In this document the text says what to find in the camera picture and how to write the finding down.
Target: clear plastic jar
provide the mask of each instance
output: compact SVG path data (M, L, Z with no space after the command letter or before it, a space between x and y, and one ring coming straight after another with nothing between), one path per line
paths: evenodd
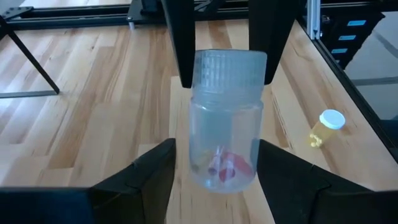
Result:
M190 167L193 179L212 192L239 192L255 178L265 72L262 52L196 53Z

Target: white bottle cap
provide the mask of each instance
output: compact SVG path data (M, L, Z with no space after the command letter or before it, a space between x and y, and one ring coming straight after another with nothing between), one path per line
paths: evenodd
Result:
M330 129L340 129L346 123L344 115L337 110L325 110L320 116L319 121Z

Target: small plastic item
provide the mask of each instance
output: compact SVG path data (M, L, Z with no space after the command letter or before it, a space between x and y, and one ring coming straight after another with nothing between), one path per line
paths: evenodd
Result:
M211 192L244 190L255 178L267 55L199 50L190 105L190 163Z
M330 139L337 130L345 125L345 117L337 110L325 110L320 116L319 121L314 125L309 134L311 147L320 147Z

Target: wooden table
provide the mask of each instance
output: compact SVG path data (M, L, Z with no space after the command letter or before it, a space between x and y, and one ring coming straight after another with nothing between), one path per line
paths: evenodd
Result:
M247 49L247 27L198 22L197 49ZM258 180L233 195L210 194L191 181L191 91L180 86L165 27L18 34L62 94L0 101L1 185L94 185L173 137L178 157L167 223L274 222ZM9 39L0 49L0 90L46 87ZM263 139L371 189L398 189L398 165L297 23L262 99ZM305 138L327 108L344 113L347 124L312 149Z

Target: blue label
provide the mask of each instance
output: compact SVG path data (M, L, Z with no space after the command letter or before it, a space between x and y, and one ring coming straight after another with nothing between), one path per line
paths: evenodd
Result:
M348 49L333 49L331 50L332 54L343 54L345 52L347 52Z
M356 37L356 35L344 35L344 36L340 36L338 38L338 40L354 40Z
M366 21L349 21L347 26L363 26L365 25Z

